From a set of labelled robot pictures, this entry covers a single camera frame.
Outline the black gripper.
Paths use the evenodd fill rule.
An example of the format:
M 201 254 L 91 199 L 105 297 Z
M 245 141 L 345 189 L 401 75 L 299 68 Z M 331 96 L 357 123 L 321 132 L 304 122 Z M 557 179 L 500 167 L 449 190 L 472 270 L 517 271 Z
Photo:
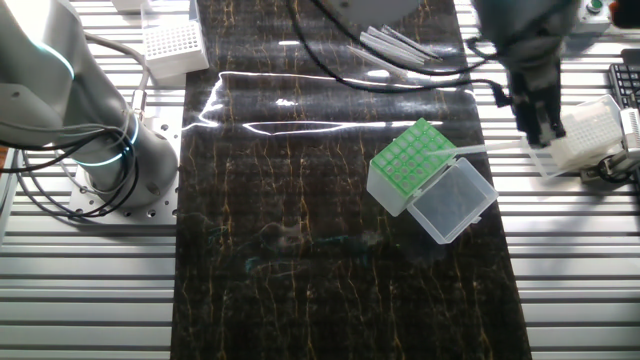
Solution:
M 566 136 L 560 118 L 560 63 L 509 69 L 508 84 L 519 130 L 531 148 L 541 148 Z M 542 142 L 540 140 L 542 122 Z

